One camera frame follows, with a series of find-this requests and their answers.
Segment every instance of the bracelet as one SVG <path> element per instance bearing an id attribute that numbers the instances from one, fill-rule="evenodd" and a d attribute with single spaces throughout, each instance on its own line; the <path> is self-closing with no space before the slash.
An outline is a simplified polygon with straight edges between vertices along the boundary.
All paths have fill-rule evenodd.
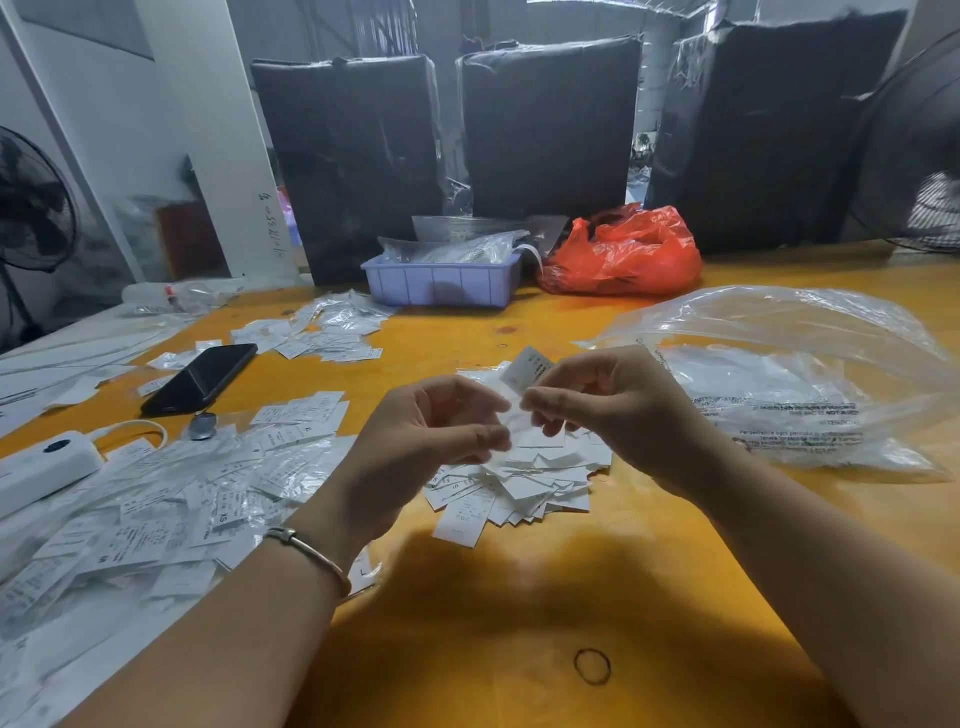
<path id="1" fill-rule="evenodd" d="M 331 559 L 328 559 L 326 556 L 321 554 L 316 548 L 298 539 L 297 531 L 295 531 L 293 528 L 275 526 L 273 528 L 268 528 L 263 536 L 264 538 L 277 539 L 285 546 L 292 546 L 297 551 L 305 553 L 314 561 L 333 571 L 334 575 L 337 577 L 337 580 L 340 582 L 341 599 L 346 599 L 350 595 L 350 592 L 353 591 L 353 585 L 350 584 L 350 580 L 347 578 L 347 575 L 344 574 L 344 570 L 334 564 Z"/>

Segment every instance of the plastic bin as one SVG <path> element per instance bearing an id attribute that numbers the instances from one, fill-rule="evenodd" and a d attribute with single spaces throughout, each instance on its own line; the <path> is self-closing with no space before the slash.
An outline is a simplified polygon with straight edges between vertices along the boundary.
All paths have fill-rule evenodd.
<path id="1" fill-rule="evenodd" d="M 520 283 L 520 255 L 506 263 L 386 263 L 360 266 L 373 297 L 387 305 L 465 305 L 505 308 Z"/>

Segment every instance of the wooden table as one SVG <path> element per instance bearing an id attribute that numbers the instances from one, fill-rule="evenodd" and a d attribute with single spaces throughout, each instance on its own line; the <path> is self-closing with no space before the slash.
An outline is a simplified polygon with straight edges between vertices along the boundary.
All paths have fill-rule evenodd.
<path id="1" fill-rule="evenodd" d="M 850 288 L 911 309 L 960 353 L 960 265 L 856 244 L 716 258 L 703 285 Z M 146 354 L 227 338 L 257 318 L 291 313 L 309 292 L 257 294 L 210 314 Z M 257 357 L 221 396 L 225 413 L 316 390 L 345 390 L 341 434 L 357 432 L 391 387 L 458 368 L 491 366 L 530 344 L 558 359 L 639 299 L 521 290 L 503 312 L 413 310 L 371 337 L 378 361 Z M 132 418 L 145 380 L 130 373 L 93 400 L 49 414 L 0 442 L 6 455 L 66 429 Z M 186 418 L 171 421 L 174 430 Z M 124 435 L 129 439 L 135 432 Z M 960 472 L 946 423 L 914 439 Z M 960 570 L 956 483 L 877 483 L 794 473 L 807 487 L 906 546 Z M 417 498 L 372 546 L 380 584 L 337 613 L 291 717 L 323 726 L 842 726 L 852 720 L 748 581 L 707 521 L 614 462 L 594 478 L 593 512 L 487 525 L 474 550 L 436 541 Z M 612 675 L 591 686 L 574 668 L 602 651 Z"/>

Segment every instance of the red plastic bag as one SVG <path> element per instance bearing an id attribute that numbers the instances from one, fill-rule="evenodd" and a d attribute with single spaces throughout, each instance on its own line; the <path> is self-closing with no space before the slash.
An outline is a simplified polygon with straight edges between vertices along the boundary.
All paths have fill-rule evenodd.
<path id="1" fill-rule="evenodd" d="M 675 207 L 639 207 L 599 216 L 606 224 L 596 226 L 592 241 L 590 223 L 574 220 L 566 242 L 544 262 L 540 286 L 550 293 L 654 296 L 692 288 L 703 260 L 684 219 Z"/>

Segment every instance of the fan stand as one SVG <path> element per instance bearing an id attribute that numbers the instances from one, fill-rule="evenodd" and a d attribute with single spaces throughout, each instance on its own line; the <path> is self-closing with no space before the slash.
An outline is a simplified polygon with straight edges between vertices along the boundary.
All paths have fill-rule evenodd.
<path id="1" fill-rule="evenodd" d="M 16 286 L 13 284 L 13 278 L 11 278 L 10 271 L 7 269 L 7 264 L 2 261 L 0 261 L 0 279 L 2 279 L 3 284 L 7 286 L 7 295 L 10 297 L 13 307 L 16 308 L 16 312 L 20 314 L 20 319 L 23 321 L 23 329 L 20 330 L 18 336 L 20 344 L 29 344 L 43 336 L 43 328 L 34 321 L 34 317 L 30 315 L 30 311 L 27 310 L 27 305 L 23 303 L 23 297 L 20 296 L 20 292 L 16 290 Z M 11 316 L 10 328 L 12 331 L 13 316 Z"/>

